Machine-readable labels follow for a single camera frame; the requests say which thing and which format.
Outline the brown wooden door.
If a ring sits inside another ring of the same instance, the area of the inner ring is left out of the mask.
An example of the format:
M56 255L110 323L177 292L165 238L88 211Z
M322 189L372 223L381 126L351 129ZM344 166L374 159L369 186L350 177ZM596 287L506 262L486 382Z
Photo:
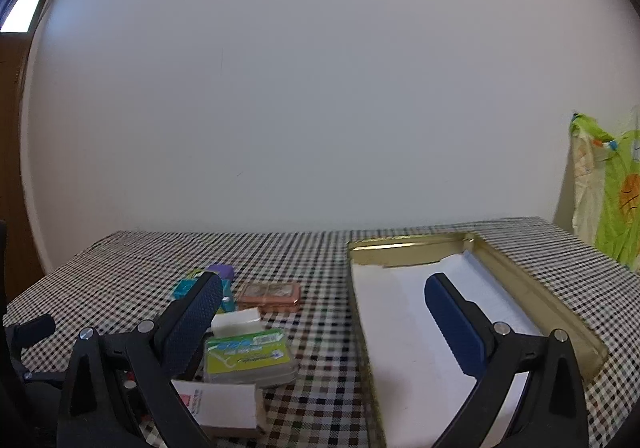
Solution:
M1 35L1 220L6 223L3 281L7 299L16 298L44 276L25 203L21 115L29 53L47 1L35 0L24 32Z

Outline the copper framed card box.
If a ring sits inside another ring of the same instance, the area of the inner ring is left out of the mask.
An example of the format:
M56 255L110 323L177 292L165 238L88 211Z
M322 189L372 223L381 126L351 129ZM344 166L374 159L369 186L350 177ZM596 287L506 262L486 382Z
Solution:
M252 282L243 287L236 304L262 313L298 312L301 298L302 288L297 282Z

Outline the blue toy building block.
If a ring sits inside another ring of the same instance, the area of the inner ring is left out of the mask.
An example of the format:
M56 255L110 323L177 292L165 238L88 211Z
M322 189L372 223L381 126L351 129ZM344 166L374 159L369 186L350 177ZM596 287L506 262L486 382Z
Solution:
M174 287L174 290L172 290L172 298L180 299L185 297L204 273L206 273L206 271L197 271L189 275L188 278L181 279ZM233 275L229 275L220 270L213 270L212 275L216 275L220 279L222 286L222 300L218 313L235 311L236 306L232 293Z

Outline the checkered tablecloth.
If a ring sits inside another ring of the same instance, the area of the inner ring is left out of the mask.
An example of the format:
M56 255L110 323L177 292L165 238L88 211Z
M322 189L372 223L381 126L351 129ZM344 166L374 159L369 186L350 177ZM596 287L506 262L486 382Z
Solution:
M607 445L639 400L639 278L538 217L467 223L524 267L600 336L608 361L587 388L590 444ZM77 332L132 329L170 303L180 279L213 264L239 283L297 282L302 308L271 315L288 332L296 381L266 394L264 447L363 447L366 413L347 291L347 246L362 231L195 233L118 231L76 254L11 301L6 321L48 313L50 338L24 355L28 368L61 371Z

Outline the green patterned hanging cloth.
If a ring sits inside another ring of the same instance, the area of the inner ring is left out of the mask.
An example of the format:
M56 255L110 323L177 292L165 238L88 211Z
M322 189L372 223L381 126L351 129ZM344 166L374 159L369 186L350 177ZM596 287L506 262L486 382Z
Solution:
M621 134L582 113L570 121L574 234L633 271L639 270L639 113Z

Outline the green floss pick box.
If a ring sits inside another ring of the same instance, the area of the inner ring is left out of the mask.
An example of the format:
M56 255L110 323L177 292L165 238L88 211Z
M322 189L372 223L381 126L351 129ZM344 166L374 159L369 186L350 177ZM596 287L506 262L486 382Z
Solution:
M294 382L297 372L283 329L207 338L204 343L202 378L207 383L267 388Z

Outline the gold metal tin tray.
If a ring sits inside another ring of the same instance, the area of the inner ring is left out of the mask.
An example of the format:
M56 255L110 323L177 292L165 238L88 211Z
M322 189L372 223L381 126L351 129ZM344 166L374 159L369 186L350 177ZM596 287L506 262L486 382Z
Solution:
M567 332L573 344L585 395L586 385L598 375L608 358L608 350L600 338L526 269L515 264L475 233L407 235L350 243L347 283L352 320L357 309L352 287L352 265L411 267L436 263L446 256L465 252L473 254L494 275L538 327L540 332L537 335L547 336L554 329ZM525 373L515 376L498 418L480 447L499 447L497 442L509 426L526 379Z

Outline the white note pad block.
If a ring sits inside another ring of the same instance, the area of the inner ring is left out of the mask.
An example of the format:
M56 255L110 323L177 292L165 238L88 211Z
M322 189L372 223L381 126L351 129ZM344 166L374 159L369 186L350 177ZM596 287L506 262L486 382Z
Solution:
M179 380L171 383L209 438L259 437L267 431L264 397L257 386Z

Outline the white paper tray liner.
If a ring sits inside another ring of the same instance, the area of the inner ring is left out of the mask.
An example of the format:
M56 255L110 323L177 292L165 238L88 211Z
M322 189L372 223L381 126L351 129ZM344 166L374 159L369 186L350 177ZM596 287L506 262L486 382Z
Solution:
M426 307L424 284L437 272L490 321L505 322L516 333L540 332L469 252L411 267L352 265L354 329L372 447L432 446L475 385Z

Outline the purple cube block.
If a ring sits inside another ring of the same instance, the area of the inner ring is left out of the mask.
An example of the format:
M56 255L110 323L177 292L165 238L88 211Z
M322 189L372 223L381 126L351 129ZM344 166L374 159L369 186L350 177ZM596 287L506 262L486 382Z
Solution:
M221 280L232 281L235 277L235 272L232 266L225 264L213 264L205 268L206 272L214 273L218 275Z

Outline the white power adapter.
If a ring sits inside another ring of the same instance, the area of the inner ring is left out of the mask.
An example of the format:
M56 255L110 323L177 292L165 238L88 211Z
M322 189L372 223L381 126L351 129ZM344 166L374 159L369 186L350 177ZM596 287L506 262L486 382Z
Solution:
M210 323L210 332L215 338L228 338L265 330L258 308L247 308L232 312L216 313Z

